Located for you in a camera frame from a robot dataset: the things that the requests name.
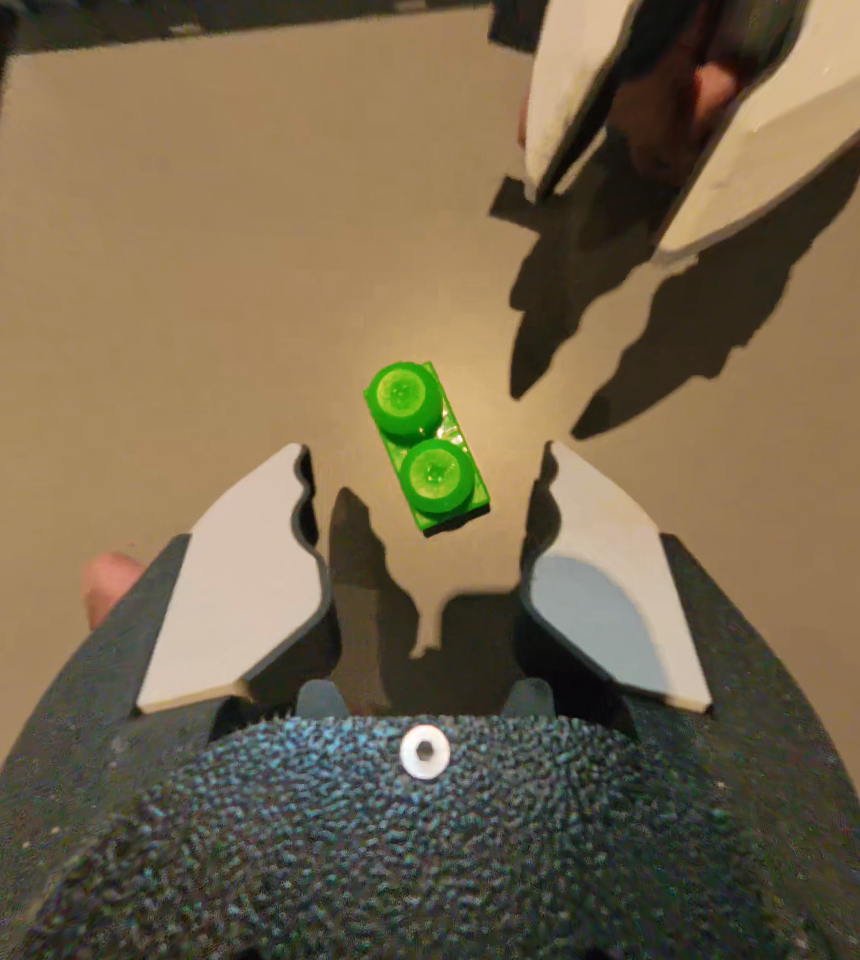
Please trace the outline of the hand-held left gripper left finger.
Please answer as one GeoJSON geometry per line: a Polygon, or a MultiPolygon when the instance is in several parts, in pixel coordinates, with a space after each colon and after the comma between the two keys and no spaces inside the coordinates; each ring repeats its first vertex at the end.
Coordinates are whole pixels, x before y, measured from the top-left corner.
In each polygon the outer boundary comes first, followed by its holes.
{"type": "Polygon", "coordinates": [[[196,522],[136,699],[143,714],[242,697],[270,708],[335,667],[335,602],[310,450],[284,446],[196,522]]]}

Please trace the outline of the green two-stud block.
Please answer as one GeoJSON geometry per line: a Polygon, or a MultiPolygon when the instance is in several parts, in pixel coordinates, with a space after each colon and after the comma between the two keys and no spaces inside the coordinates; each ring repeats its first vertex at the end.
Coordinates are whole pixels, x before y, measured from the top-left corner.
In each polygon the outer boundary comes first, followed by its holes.
{"type": "Polygon", "coordinates": [[[364,400],[416,527],[426,537],[486,514],[491,498],[432,363],[382,367],[364,400]]]}

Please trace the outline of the person's left hand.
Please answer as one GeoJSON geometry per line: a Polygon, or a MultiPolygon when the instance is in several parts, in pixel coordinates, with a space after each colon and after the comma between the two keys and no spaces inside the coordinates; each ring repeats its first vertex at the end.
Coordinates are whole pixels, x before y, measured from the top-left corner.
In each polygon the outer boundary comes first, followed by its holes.
{"type": "Polygon", "coordinates": [[[81,599],[91,632],[100,627],[146,569],[120,552],[103,553],[86,565],[81,574],[81,599]]]}

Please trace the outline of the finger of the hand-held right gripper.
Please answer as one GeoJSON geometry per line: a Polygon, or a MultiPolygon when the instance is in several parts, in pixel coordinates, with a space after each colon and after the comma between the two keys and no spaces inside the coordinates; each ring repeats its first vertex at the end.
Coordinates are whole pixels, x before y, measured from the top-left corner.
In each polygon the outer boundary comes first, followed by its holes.
{"type": "Polygon", "coordinates": [[[601,132],[641,1],[550,1],[537,43],[524,148],[527,197],[543,202],[601,132]]]}
{"type": "Polygon", "coordinates": [[[793,41],[725,114],[661,226],[655,262],[738,233],[860,140],[860,2],[808,2],[793,41]]]}

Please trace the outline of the person's right hand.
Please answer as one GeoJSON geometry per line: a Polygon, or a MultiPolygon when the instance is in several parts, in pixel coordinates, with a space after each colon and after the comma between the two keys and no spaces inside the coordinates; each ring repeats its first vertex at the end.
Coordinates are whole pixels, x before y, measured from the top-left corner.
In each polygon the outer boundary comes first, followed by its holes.
{"type": "Polygon", "coordinates": [[[727,66],[667,54],[647,75],[623,83],[608,115],[641,177],[680,185],[736,97],[727,66]]]}

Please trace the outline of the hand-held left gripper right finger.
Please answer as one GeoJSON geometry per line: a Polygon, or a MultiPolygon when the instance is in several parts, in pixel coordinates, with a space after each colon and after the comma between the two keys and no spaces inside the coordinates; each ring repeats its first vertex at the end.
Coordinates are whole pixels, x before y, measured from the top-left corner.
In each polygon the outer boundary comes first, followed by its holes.
{"type": "Polygon", "coordinates": [[[532,487],[520,602],[600,681],[691,714],[711,710],[658,525],[559,440],[545,444],[532,487]]]}

